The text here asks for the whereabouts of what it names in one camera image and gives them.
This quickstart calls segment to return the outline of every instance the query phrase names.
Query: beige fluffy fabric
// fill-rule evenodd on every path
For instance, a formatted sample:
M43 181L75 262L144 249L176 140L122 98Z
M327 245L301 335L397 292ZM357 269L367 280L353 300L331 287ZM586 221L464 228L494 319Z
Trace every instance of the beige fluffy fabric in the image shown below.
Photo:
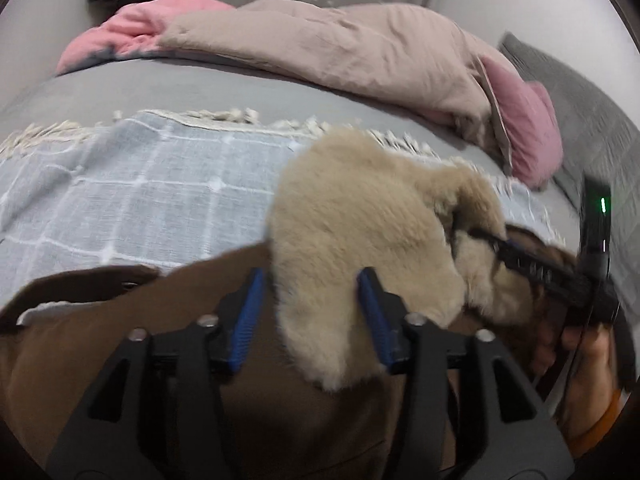
M455 260L444 227L454 212ZM471 168L427 168L348 128L293 160L269 232L278 321L305 377L337 390L382 371L356 301L363 267L375 267L409 311L443 327L465 302L497 322L527 317L530 298L510 289L486 243L466 235L472 226L505 236L498 198Z

